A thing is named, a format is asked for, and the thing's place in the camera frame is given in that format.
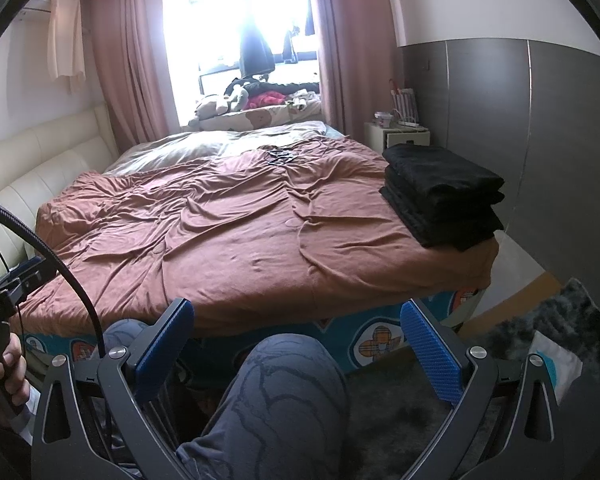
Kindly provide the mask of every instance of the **wall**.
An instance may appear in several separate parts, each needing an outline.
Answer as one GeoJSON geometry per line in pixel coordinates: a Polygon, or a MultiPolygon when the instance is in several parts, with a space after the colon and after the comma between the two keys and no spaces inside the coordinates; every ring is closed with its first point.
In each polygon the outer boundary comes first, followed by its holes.
{"type": "Polygon", "coordinates": [[[71,94],[65,78],[49,77],[47,31],[48,14],[35,11],[16,18],[0,38],[0,140],[104,101],[88,33],[83,36],[86,85],[71,94]]]}
{"type": "Polygon", "coordinates": [[[392,0],[392,4],[400,45],[513,38],[600,56],[600,40],[568,0],[392,0]]]}
{"type": "Polygon", "coordinates": [[[600,56],[499,38],[402,50],[434,142],[503,176],[507,235],[600,306],[600,56]]]}

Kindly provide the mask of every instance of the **headboard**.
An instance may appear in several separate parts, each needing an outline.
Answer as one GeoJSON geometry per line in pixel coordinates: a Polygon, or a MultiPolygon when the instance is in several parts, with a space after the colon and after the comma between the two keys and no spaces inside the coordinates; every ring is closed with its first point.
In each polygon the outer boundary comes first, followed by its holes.
{"type": "MultiPolygon", "coordinates": [[[[0,205],[34,229],[43,203],[83,171],[104,171],[117,158],[104,104],[24,130],[0,142],[0,205]]],[[[10,267],[26,258],[23,240],[1,225],[0,252],[10,267]]]]}

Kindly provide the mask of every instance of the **gray patterned pants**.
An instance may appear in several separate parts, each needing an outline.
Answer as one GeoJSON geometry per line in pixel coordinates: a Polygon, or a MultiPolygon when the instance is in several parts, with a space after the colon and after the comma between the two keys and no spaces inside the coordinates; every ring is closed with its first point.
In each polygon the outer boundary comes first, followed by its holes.
{"type": "MultiPolygon", "coordinates": [[[[129,346],[144,326],[113,324],[107,350],[129,346]]],[[[186,409],[173,406],[165,417],[186,409]]],[[[202,435],[178,443],[176,454],[196,480],[336,479],[348,418],[344,377],[324,347],[275,335],[251,351],[202,435]]],[[[122,442],[118,451],[126,462],[122,442]]]]}

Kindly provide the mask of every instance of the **blue gripper pad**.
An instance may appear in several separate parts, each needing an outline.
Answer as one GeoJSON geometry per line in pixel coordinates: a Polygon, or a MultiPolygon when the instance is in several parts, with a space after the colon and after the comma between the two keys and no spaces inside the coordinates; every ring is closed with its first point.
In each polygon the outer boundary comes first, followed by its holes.
{"type": "Polygon", "coordinates": [[[192,304],[183,301],[138,362],[134,384],[134,395],[138,404],[158,396],[191,334],[193,318],[192,304]]]}
{"type": "Polygon", "coordinates": [[[400,326],[438,398],[457,406],[464,391],[462,369],[413,301],[402,306],[400,326]]]}

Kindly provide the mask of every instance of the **fluffy rug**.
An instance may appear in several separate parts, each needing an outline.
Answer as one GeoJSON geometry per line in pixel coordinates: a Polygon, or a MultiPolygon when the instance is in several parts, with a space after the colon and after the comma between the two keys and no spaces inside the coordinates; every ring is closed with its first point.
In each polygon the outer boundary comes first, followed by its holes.
{"type": "MultiPolygon", "coordinates": [[[[556,296],[525,316],[505,321],[467,342],[497,358],[522,360],[539,330],[574,352],[600,383],[600,310],[582,284],[572,279],[556,296]]],[[[436,397],[420,365],[392,359],[349,378],[351,416],[342,455],[341,479],[397,480],[410,468],[450,411],[436,397]]],[[[492,402],[458,476],[477,462],[497,418],[492,402]]]]}

